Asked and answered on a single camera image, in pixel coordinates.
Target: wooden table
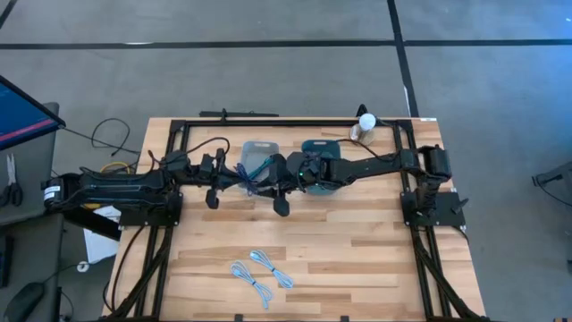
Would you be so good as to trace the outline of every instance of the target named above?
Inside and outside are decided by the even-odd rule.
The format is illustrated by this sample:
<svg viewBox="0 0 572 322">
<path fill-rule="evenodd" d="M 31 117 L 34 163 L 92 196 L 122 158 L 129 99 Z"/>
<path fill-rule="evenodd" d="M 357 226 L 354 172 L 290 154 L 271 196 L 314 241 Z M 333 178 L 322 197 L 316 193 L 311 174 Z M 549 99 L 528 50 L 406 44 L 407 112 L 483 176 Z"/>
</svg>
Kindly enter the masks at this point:
<svg viewBox="0 0 572 322">
<path fill-rule="evenodd" d="M 143 151 L 164 155 L 171 120 L 149 120 Z M 435 120 L 412 122 L 419 147 L 442 146 Z M 370 148 L 378 154 L 393 152 L 391 129 L 375 131 L 376 140 Z M 240 161 L 242 144 L 248 140 L 276 142 L 287 156 L 299 150 L 304 140 L 335 140 L 348 137 L 348 133 L 349 128 L 333 127 L 200 127 L 191 129 L 189 147 L 224 136 L 231 141 L 226 160 L 231 168 Z M 407 146 L 404 133 L 403 142 Z M 207 144 L 189 158 L 196 164 L 203 153 L 213 156 L 216 148 L 223 146 L 222 142 Z M 341 154 L 349 160 L 371 156 L 349 143 L 341 144 Z M 146 172 L 150 164 L 143 153 L 139 172 Z M 442 188 L 452 188 L 452 182 Z M 389 174 L 357 181 L 331 196 L 295 191 L 288 196 L 290 215 L 280 217 L 273 212 L 271 199 L 248 197 L 236 187 L 219 194 L 217 210 L 206 207 L 205 188 L 182 187 L 184 206 L 172 238 L 161 319 L 232 320 L 240 313 L 245 320 L 335 321 L 342 315 L 351 320 L 423 320 L 411 236 L 401 214 L 401 189 L 400 176 Z M 123 232 L 117 258 L 136 230 L 131 227 Z M 118 303 L 140 277 L 148 230 L 134 242 L 125 261 Z M 435 232 L 444 274 L 469 308 L 484 314 L 467 242 L 449 227 L 435 228 Z M 268 269 L 249 259 L 249 252 L 255 249 L 264 250 L 278 269 L 294 279 L 292 290 L 280 288 Z M 259 283 L 273 290 L 269 310 L 263 309 L 251 285 L 231 274 L 230 265 L 236 259 L 248 266 Z M 114 274 L 118 263 L 116 260 Z M 440 314 L 436 285 L 431 277 L 429 280 L 434 311 Z M 152 280 L 147 292 L 147 314 L 155 284 Z"/>
</svg>

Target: white cable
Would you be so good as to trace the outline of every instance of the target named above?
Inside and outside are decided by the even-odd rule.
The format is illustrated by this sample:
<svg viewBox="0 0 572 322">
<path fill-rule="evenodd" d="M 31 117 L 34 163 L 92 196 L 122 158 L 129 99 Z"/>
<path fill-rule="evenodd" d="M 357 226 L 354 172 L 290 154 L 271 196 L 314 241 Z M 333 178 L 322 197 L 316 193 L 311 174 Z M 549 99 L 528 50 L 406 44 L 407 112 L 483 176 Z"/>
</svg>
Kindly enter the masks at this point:
<svg viewBox="0 0 572 322">
<path fill-rule="evenodd" d="M 270 269 L 272 274 L 276 276 L 278 283 L 282 285 L 283 288 L 289 290 L 294 286 L 294 281 L 283 272 L 276 269 L 273 265 L 268 256 L 262 250 L 252 250 L 250 252 L 250 258 L 256 261 L 258 264 L 264 265 L 266 268 Z"/>
<path fill-rule="evenodd" d="M 268 309 L 268 301 L 273 298 L 272 291 L 268 288 L 268 286 L 257 283 L 254 278 L 250 275 L 248 268 L 242 263 L 241 261 L 237 260 L 231 265 L 231 273 L 241 280 L 244 280 L 254 286 L 257 289 L 258 294 L 262 298 L 262 306 L 265 309 Z"/>
</svg>

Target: monitor screen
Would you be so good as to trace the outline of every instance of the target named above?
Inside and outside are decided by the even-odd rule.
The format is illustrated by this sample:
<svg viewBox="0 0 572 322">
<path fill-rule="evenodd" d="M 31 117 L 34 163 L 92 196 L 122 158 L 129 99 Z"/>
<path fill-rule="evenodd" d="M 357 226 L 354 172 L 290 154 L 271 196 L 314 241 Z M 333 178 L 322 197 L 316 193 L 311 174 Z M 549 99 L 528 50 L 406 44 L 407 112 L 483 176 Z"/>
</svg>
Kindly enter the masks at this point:
<svg viewBox="0 0 572 322">
<path fill-rule="evenodd" d="M 55 131 L 63 122 L 0 77 L 0 150 Z"/>
</svg>

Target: metal bracket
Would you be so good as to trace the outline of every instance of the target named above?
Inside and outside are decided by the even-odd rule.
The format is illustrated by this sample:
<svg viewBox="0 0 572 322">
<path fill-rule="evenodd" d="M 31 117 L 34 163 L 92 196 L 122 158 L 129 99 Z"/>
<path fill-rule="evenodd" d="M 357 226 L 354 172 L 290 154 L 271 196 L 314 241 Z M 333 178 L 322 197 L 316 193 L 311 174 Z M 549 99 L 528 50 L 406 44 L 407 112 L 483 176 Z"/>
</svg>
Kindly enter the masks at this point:
<svg viewBox="0 0 572 322">
<path fill-rule="evenodd" d="M 414 192 L 401 193 L 403 220 L 412 226 L 463 226 L 465 216 L 460 208 L 462 201 L 456 192 L 439 192 L 435 200 L 436 209 L 430 215 L 417 211 L 417 197 Z"/>
</svg>

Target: black floor stripe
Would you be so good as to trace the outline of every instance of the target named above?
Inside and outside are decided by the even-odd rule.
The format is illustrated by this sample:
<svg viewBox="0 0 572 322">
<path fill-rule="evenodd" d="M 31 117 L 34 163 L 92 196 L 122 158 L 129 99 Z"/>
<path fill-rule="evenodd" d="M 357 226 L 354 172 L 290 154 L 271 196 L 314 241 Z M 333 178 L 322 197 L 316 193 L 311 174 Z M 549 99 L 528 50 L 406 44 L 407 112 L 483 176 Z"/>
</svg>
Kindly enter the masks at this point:
<svg viewBox="0 0 572 322">
<path fill-rule="evenodd" d="M 2 28 L 2 26 L 4 26 L 6 19 L 8 19 L 8 16 L 12 12 L 12 9 L 14 8 L 14 6 L 16 5 L 17 2 L 18 2 L 18 0 L 10 0 L 10 2 L 8 2 L 6 7 L 4 8 L 2 15 L 0 15 L 0 28 Z"/>
<path fill-rule="evenodd" d="M 572 39 L 405 40 L 405 47 L 570 46 Z"/>
<path fill-rule="evenodd" d="M 382 47 L 382 46 L 394 46 L 394 45 L 395 42 L 393 40 L 384 40 L 384 39 L 324 39 L 324 40 L 190 41 L 190 42 L 151 42 L 151 43 L 0 44 L 0 50 Z"/>
<path fill-rule="evenodd" d="M 400 17 L 397 15 L 397 6 L 395 0 L 387 0 L 387 6 L 390 11 L 391 27 L 393 28 L 393 37 L 395 37 L 395 48 L 397 49 L 397 57 L 400 61 L 401 79 L 403 86 L 407 90 L 405 93 L 408 101 L 409 116 L 419 117 L 419 109 L 415 99 L 415 91 L 413 90 L 413 81 L 411 80 L 411 71 L 409 70 L 408 56 L 403 45 L 403 35 L 401 34 Z"/>
</svg>

